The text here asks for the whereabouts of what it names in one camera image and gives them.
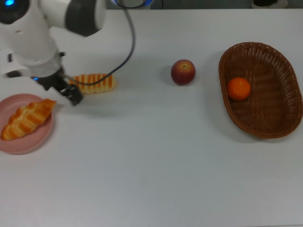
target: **basket rim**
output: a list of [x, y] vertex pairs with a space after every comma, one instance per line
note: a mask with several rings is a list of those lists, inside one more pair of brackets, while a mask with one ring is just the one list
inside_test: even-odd
[[[286, 64], [289, 66], [289, 70], [292, 72], [293, 74], [293, 84], [296, 87], [296, 96], [299, 98], [300, 101], [300, 107], [299, 107], [299, 115], [298, 118], [296, 119], [295, 123], [293, 124], [292, 127], [284, 130], [283, 132], [280, 133], [267, 133], [267, 132], [259, 132], [256, 131], [255, 129], [247, 126], [246, 124], [244, 124], [238, 117], [237, 115], [234, 113], [234, 111], [232, 110], [232, 107], [230, 105], [230, 101], [228, 98], [228, 94], [227, 94], [227, 88], [225, 85], [225, 77], [224, 77], [224, 71], [223, 71], [223, 64], [225, 62], [225, 60], [227, 59], [227, 55], [234, 50], [237, 47], [240, 47], [242, 45], [253, 45], [253, 46], [260, 46], [260, 47], [265, 47], [271, 51], [274, 51], [275, 53], [277, 53], [277, 55], [280, 56], [281, 59], [283, 59]], [[297, 77], [295, 74], [295, 71], [291, 65], [291, 63], [289, 62], [289, 60], [278, 50], [276, 50], [275, 48], [264, 44], [264, 43], [259, 43], [259, 42], [243, 42], [243, 43], [238, 43], [235, 44], [233, 46], [231, 46], [230, 48], [228, 48], [224, 54], [221, 56], [220, 58], [220, 62], [219, 62], [219, 78], [220, 78], [220, 85], [221, 85], [221, 92], [222, 92], [222, 96], [223, 96], [223, 101], [224, 101], [224, 105], [225, 108], [227, 110], [227, 113], [229, 115], [229, 117], [231, 118], [231, 120], [234, 122], [235, 125], [237, 125], [240, 129], [242, 129], [243, 131], [250, 133], [254, 136], [260, 137], [260, 138], [264, 138], [264, 139], [276, 139], [276, 138], [280, 138], [280, 137], [284, 137], [289, 135], [290, 133], [292, 133], [300, 124], [302, 117], [303, 117], [303, 99], [302, 99], [302, 94], [300, 92], [300, 88], [299, 88], [299, 84], [297, 81]]]

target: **blue light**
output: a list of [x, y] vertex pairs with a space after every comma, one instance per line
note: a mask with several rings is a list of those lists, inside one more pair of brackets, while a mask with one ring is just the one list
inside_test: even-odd
[[15, 0], [6, 0], [5, 5], [6, 6], [11, 6], [14, 3], [15, 3]]

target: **bread roll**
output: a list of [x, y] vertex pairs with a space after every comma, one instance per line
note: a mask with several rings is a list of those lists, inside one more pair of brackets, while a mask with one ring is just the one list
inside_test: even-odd
[[1, 132], [1, 139], [8, 141], [21, 138], [33, 132], [51, 114], [56, 101], [45, 99], [20, 107], [9, 118]]

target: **striped bread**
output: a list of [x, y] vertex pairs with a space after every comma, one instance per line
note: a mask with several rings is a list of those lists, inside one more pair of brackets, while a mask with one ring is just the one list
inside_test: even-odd
[[[82, 74], [80, 76], [74, 76], [73, 78], [76, 81], [79, 81], [82, 83], [93, 83], [93, 82], [100, 80], [104, 76], [106, 76], [105, 73], [94, 73], [94, 74]], [[70, 84], [77, 85], [83, 94], [90, 95], [90, 94], [94, 94], [94, 93], [112, 91], [115, 88], [116, 80], [113, 77], [113, 75], [110, 75], [108, 78], [106, 78], [102, 82], [95, 84], [93, 86], [86, 86], [86, 85], [78, 84], [72, 80], [70, 80]]]

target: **pink plate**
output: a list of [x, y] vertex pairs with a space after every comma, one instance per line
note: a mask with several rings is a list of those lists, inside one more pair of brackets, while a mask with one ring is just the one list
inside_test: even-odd
[[[8, 123], [9, 118], [19, 107], [27, 105], [31, 102], [41, 102], [43, 99], [32, 94], [18, 94], [10, 96], [0, 102], [0, 131]], [[35, 148], [47, 138], [53, 125], [52, 114], [47, 120], [31, 134], [22, 138], [3, 141], [0, 139], [0, 150], [9, 154], [24, 154]]]

